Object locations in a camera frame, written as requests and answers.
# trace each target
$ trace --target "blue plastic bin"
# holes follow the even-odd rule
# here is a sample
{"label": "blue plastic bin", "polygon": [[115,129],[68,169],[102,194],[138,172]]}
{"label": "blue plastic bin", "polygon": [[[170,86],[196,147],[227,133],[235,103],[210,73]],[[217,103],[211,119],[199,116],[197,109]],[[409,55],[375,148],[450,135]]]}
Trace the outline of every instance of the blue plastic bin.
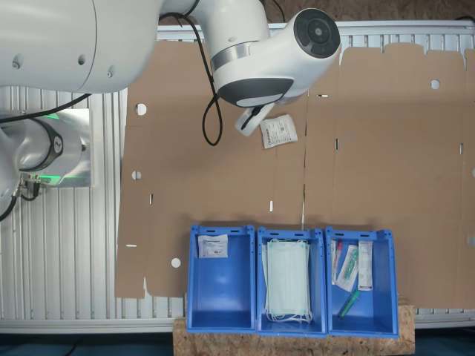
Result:
{"label": "blue plastic bin", "polygon": [[[198,236],[228,235],[227,258],[198,258]],[[188,332],[255,333],[255,233],[252,226],[190,233]]]}
{"label": "blue plastic bin", "polygon": [[[331,240],[342,240],[338,273],[343,266],[350,244],[358,241],[373,241],[373,290],[360,291],[359,299],[348,314],[340,319],[338,313],[350,293],[332,285]],[[381,231],[336,231],[325,229],[327,262],[327,315],[330,335],[360,337],[399,337],[398,293],[396,286],[396,258],[393,235],[389,230]],[[353,291],[358,289],[358,278]]]}
{"label": "blue plastic bin", "polygon": [[[284,231],[258,229],[258,334],[263,336],[326,337],[325,314],[325,265],[324,238],[321,230]],[[290,321],[276,323],[269,321],[264,308],[266,302],[266,281],[262,266],[262,245],[272,239],[307,240],[309,252],[309,291],[313,319],[310,324]]]}

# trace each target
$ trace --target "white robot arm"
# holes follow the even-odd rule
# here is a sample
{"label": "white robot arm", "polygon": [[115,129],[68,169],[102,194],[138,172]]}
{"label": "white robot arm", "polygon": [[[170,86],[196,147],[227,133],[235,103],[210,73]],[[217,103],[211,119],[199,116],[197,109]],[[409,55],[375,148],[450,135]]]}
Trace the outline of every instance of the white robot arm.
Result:
{"label": "white robot arm", "polygon": [[[271,37],[259,0],[0,0],[0,87],[122,90],[148,64],[157,23],[167,13],[199,22],[214,88],[221,99],[249,108],[240,119],[246,124],[261,108],[267,109],[256,122],[269,105],[307,92],[335,61],[340,45],[335,22],[316,9],[301,11]],[[0,202],[15,191],[21,172],[55,174],[52,163],[60,156],[64,162],[70,157],[71,164],[79,160],[81,142],[57,121],[2,124],[0,117]],[[239,128],[249,135],[255,126]],[[62,141],[59,153],[52,149],[56,137]],[[64,165],[57,163],[63,174]]]}

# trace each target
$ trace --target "flattened cardboard box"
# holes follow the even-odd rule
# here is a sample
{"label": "flattened cardboard box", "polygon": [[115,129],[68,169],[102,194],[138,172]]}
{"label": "flattened cardboard box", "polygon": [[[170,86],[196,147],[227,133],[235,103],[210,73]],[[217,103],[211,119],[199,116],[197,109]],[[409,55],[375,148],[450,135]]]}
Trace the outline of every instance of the flattened cardboard box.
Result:
{"label": "flattened cardboard box", "polygon": [[474,52],[466,59],[467,71],[457,52],[350,48],[309,96],[305,224],[391,229],[398,293],[421,308],[475,308]]}
{"label": "flattened cardboard box", "polygon": [[[399,293],[418,307],[475,308],[473,51],[466,57],[467,71],[459,53],[415,44],[347,49],[309,98],[269,115],[290,113],[299,142],[264,150],[261,133],[234,129],[242,109],[221,101],[212,148],[197,45],[159,43],[128,92],[116,297],[144,297],[144,278],[152,295],[182,296],[191,224],[299,228],[305,189],[307,227],[393,230]],[[211,140],[216,121],[212,108]]]}
{"label": "flattened cardboard box", "polygon": [[[258,129],[250,138],[236,131],[243,109],[222,100],[223,137],[209,146],[201,123],[211,97],[197,44],[186,42],[159,42],[129,88],[116,297],[144,298],[144,278],[149,294],[182,297],[193,224],[301,228],[308,96],[271,112],[289,113],[301,138],[272,150],[263,149]],[[134,110],[139,103],[147,107],[143,116]],[[217,127],[213,107],[206,119],[211,141]],[[132,179],[135,171],[140,180]]]}

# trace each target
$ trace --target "green tube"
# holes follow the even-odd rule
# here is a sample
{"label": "green tube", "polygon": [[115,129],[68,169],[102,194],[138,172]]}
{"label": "green tube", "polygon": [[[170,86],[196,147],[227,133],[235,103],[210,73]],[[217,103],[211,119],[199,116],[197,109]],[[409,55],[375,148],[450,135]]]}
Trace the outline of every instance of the green tube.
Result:
{"label": "green tube", "polygon": [[353,294],[350,295],[350,298],[348,298],[347,302],[344,304],[343,308],[341,308],[340,312],[338,313],[338,317],[340,319],[343,319],[344,316],[348,313],[348,311],[351,309],[355,301],[359,297],[359,291],[356,290]]}

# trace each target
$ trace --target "surgical face mask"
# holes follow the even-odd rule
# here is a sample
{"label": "surgical face mask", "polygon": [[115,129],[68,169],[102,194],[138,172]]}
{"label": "surgical face mask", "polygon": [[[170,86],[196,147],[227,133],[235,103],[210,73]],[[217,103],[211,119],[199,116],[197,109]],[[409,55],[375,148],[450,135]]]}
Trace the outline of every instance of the surgical face mask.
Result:
{"label": "surgical face mask", "polygon": [[309,245],[302,240],[267,243],[267,317],[270,320],[311,321],[308,256]]}

